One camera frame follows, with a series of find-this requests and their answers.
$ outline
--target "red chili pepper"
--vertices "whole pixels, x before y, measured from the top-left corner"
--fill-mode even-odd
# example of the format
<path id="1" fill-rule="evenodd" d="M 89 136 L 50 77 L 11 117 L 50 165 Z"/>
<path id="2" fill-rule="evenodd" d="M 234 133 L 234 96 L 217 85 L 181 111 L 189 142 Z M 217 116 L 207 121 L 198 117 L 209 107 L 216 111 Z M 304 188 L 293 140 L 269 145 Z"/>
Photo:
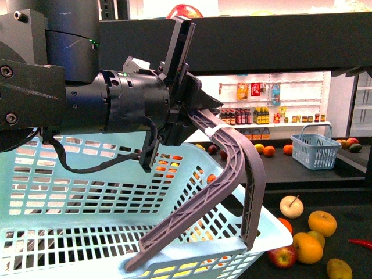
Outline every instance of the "red chili pepper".
<path id="1" fill-rule="evenodd" d="M 372 250 L 372 241 L 361 240 L 361 239 L 349 239 L 350 243 L 359 244 Z"/>

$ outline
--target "screw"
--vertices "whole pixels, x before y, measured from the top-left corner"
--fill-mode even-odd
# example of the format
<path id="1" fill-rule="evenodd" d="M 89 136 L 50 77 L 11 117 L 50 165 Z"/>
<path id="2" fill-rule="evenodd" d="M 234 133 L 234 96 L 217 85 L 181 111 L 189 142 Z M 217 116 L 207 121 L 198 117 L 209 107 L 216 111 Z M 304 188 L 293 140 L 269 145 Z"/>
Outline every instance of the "screw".
<path id="1" fill-rule="evenodd" d="M 5 78 L 11 78 L 13 76 L 13 70 L 8 66 L 1 66 L 0 73 Z"/>
<path id="2" fill-rule="evenodd" d="M 14 113 L 8 113 L 6 115 L 6 122 L 10 125 L 16 124 L 18 121 L 18 117 Z"/>
<path id="3" fill-rule="evenodd" d="M 28 21 L 27 15 L 22 14 L 18 10 L 16 10 L 14 12 L 13 16 L 14 16 L 14 19 L 15 20 L 18 20 L 19 22 L 25 22 L 25 23 L 27 23 L 27 21 Z"/>

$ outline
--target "light blue plastic basket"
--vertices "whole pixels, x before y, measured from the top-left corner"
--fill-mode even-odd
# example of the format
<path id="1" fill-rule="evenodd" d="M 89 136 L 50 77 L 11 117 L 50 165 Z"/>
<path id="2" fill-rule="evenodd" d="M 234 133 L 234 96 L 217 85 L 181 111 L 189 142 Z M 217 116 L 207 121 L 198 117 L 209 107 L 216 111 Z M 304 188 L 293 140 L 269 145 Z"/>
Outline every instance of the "light blue plastic basket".
<path id="1" fill-rule="evenodd" d="M 341 144 L 332 139 L 331 125 L 318 124 L 312 126 L 328 126 L 327 136 L 304 134 L 304 130 L 310 125 L 304 126 L 300 134 L 291 136 L 293 140 L 292 157 L 310 170 L 332 169 Z"/>
<path id="2" fill-rule="evenodd" d="M 60 137 L 73 168 L 138 152 L 143 140 L 144 133 Z M 208 175 L 222 172 L 206 152 L 191 144 L 161 146 L 151 173 L 131 160 L 74 174 L 60 165 L 53 147 L 35 139 L 0 154 L 0 163 L 0 276 L 237 278 L 264 251 L 292 242 L 262 208 L 260 235 L 247 252 L 241 218 L 217 205 L 145 266 L 126 273 L 123 263 L 139 250 L 138 240 L 205 187 Z M 243 187 L 234 196 L 242 203 Z"/>

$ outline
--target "black shelf frame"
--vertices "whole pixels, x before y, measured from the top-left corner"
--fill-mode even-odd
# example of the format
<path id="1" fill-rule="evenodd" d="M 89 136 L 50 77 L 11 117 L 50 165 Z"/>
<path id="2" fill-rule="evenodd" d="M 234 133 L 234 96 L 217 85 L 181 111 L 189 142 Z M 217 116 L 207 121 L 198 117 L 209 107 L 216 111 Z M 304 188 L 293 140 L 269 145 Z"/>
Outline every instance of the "black shelf frame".
<path id="1" fill-rule="evenodd" d="M 193 19 L 186 62 L 197 76 L 331 71 L 372 76 L 372 12 Z M 104 20 L 101 69 L 122 70 L 128 56 L 157 69 L 167 54 L 173 20 Z M 364 185 L 372 188 L 370 155 Z"/>

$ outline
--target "white cable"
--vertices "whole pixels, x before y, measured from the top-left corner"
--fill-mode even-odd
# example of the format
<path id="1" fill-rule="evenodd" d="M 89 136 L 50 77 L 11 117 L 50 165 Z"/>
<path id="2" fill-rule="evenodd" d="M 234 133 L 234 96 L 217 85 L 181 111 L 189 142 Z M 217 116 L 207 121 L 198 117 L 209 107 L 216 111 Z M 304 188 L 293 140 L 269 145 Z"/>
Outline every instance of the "white cable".
<path id="1" fill-rule="evenodd" d="M 229 124 L 226 124 L 226 123 L 222 123 L 222 124 L 218 124 L 218 125 L 217 125 L 216 127 L 214 127 L 214 128 L 210 128 L 210 127 L 206 128 L 206 129 L 204 130 L 204 133 L 205 133 L 209 138 L 211 138 L 211 137 L 216 133 L 216 131 L 218 131 L 218 130 L 221 129 L 221 128 L 234 128 L 234 126 L 229 125 Z"/>

